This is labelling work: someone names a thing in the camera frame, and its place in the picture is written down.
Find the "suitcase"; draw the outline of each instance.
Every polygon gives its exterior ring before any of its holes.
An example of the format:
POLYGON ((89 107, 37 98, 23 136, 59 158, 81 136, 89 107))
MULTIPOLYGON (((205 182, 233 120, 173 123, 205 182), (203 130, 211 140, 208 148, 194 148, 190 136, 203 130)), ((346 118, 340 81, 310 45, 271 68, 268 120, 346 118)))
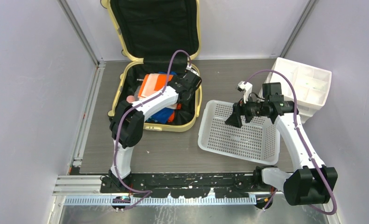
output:
MULTIPOLYGON (((105 0, 113 25, 118 33, 123 55, 130 62, 120 76, 120 84, 108 116, 112 118, 119 102, 134 95, 146 74, 167 72, 172 54, 182 49, 191 59, 201 49, 198 0, 105 0)), ((172 72, 184 75, 188 60, 183 53, 176 55, 172 72)), ((200 74, 198 68, 192 68, 200 74)), ((184 132, 199 116, 202 87, 196 91, 191 103, 175 110, 172 122, 144 123, 144 129, 184 132)))

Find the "white storage organizer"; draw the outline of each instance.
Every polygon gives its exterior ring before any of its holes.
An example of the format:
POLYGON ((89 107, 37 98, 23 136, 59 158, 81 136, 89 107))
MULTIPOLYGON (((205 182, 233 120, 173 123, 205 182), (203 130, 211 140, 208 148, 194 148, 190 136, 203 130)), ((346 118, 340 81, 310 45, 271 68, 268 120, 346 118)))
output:
MULTIPOLYGON (((331 84, 331 72, 310 65, 278 57, 272 70, 282 73, 294 86, 301 122, 312 117, 326 103, 331 84)), ((278 74, 270 73, 265 83, 281 83, 285 100, 294 100, 287 82, 278 74)))
POLYGON ((242 160, 273 165, 278 162, 280 134, 267 117, 254 117, 242 128, 224 122, 232 114, 233 103, 211 100, 203 112, 198 146, 206 151, 242 160))

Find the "robotic arm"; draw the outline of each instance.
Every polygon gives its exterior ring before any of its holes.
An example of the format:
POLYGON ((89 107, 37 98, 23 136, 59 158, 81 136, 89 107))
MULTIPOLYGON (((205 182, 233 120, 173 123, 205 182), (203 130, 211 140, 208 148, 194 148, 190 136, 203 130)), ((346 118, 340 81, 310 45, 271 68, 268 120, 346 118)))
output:
POLYGON ((240 128, 241 116, 249 123, 253 117, 267 116, 280 132, 289 150, 293 162, 293 174, 281 171, 277 167, 258 168, 253 175, 255 181, 271 185, 283 191, 290 205, 327 203, 330 195, 322 182, 314 164, 311 162, 296 128, 303 133, 305 142, 311 150, 331 189, 334 188, 338 174, 334 167, 328 168, 313 149, 301 124, 295 127, 293 122, 294 102, 284 101, 280 83, 263 84, 262 102, 253 102, 250 98, 252 85, 240 82, 238 90, 244 92, 244 98, 233 105, 232 115, 225 124, 240 128))
POLYGON ((173 76, 172 80, 168 82, 168 86, 162 95, 151 102, 143 104, 143 102, 148 99, 161 94, 161 90, 145 99, 135 101, 131 104, 124 100, 117 105, 115 115, 110 123, 110 130, 112 132, 113 139, 117 139, 118 124, 124 113, 132 107, 137 106, 137 109, 128 114, 120 130, 117 156, 114 158, 115 162, 110 169, 116 177, 119 176, 123 179, 130 174, 133 147, 142 138, 144 122, 153 114, 169 105, 175 103, 190 103, 192 96, 201 85, 201 82, 202 80, 198 76, 197 72, 193 69, 189 69, 187 74, 183 77, 173 76), (119 174, 117 174, 114 164, 117 165, 119 174))

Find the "floor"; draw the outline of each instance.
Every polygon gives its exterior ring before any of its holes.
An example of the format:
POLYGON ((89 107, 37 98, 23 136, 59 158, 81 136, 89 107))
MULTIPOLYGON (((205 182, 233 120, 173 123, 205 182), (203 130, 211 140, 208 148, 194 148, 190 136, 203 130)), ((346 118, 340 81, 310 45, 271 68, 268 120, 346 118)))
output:
MULTIPOLYGON (((237 84, 261 69, 273 66, 275 59, 195 60, 202 78, 201 114, 194 126, 183 133, 144 131, 132 155, 133 173, 167 172, 252 172, 260 164, 201 150, 198 130, 205 105, 210 100, 236 102, 241 98, 237 84)), ((107 112, 111 109, 119 76, 128 62, 107 62, 97 96, 95 111, 84 151, 80 173, 107 173, 113 158, 113 141, 107 112)), ((268 74, 251 80, 258 92, 268 74)), ((279 161, 283 171, 292 171, 287 147, 281 140, 279 161)))
POLYGON ((328 224, 309 206, 290 206, 282 194, 263 212, 253 205, 138 206, 116 213, 111 206, 64 206, 60 224, 328 224))

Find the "pink object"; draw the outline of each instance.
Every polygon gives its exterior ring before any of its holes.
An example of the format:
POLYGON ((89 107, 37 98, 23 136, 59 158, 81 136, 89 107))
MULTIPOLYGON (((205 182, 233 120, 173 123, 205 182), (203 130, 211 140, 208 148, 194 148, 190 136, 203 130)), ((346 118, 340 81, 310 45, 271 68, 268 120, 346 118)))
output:
POLYGON ((136 98, 132 95, 129 95, 129 96, 126 97, 126 100, 128 101, 128 103, 131 104, 131 103, 136 101, 136 98))

